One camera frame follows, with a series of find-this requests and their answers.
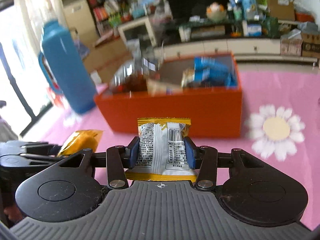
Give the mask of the yellow snack packet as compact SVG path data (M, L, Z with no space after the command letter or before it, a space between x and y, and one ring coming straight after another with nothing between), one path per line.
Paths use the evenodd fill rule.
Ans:
M188 118L139 118L139 148L129 180L195 182L197 172L187 162L183 139L189 133Z

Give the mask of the clear red-trim dark snack bag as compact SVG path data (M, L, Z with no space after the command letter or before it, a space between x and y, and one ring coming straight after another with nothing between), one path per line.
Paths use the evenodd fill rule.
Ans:
M161 64L157 59L133 59L122 64L108 84L112 94L146 92L148 80L155 77Z

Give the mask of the translucent yellow snack wrapper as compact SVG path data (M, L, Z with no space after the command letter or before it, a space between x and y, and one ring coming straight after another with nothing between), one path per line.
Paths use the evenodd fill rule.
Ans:
M80 150L90 148L95 152L103 135L103 131L97 129L78 130L73 132L61 146L57 156L72 155Z

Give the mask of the orange storage box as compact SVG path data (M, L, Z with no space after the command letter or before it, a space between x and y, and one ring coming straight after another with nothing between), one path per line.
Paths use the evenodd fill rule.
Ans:
M147 92L111 95L107 89L95 103L114 132L137 133L139 118L189 118L190 136L195 138L238 138L241 134L242 87L234 55L209 54L234 72L235 87L187 88L172 95L150 96Z

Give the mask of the beige snack packet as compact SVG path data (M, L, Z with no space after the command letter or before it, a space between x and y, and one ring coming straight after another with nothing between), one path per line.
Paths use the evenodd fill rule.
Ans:
M147 80L147 89L150 96L172 95L183 92L183 88L181 86L153 79Z

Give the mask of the gold Danisa cookie packet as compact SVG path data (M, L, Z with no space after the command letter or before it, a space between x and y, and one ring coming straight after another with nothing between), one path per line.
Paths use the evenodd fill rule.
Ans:
M194 79L195 79L195 70L194 68L188 68L183 71L181 79L181 87L185 88L194 88Z

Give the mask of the blue wrapper snack right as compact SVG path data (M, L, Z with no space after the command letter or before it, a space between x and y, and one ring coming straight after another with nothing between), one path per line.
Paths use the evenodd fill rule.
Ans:
M192 83L201 87L238 86L234 60L231 56L195 57Z

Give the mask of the blue thermos jug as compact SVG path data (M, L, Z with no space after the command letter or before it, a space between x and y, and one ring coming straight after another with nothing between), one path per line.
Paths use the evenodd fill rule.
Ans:
M56 94L62 94L71 109L84 114L95 107L97 89L87 72L70 31L58 20L49 20L42 28L40 68Z

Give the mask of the white tv cabinet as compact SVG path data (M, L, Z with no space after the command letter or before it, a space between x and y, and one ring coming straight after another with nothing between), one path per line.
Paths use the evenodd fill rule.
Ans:
M162 45L154 49L157 58L182 58L185 56L211 55L231 52L240 61L284 61L310 62L317 64L315 57L285 55L281 53L280 39L269 38L230 38L197 42L183 42Z

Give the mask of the white glass-door cabinet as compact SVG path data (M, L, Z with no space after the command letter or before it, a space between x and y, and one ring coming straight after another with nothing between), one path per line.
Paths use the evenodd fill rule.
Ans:
M157 46L155 32L148 16L144 16L118 26L121 39L127 43L130 40L139 39L148 46Z

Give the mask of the white air conditioner unit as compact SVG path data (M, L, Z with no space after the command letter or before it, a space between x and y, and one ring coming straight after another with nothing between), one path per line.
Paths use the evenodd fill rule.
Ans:
M99 38L87 0L61 0L69 29L76 29L80 41L91 47Z

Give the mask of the fruit bowl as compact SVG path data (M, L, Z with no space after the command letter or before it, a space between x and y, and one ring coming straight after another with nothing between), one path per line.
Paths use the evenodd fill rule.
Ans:
M227 11L218 3L212 3L207 7L206 16L214 22L220 22L226 19Z

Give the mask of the dark bookshelf with books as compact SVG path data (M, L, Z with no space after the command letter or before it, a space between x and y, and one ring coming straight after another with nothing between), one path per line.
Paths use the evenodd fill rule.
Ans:
M109 30L133 19L132 0L87 0L96 30L103 36Z

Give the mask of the cardboard box on cabinet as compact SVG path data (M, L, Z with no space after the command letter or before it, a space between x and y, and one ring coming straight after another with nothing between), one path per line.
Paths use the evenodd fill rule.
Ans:
M269 15L279 20L294 21L295 7L289 0L267 0Z

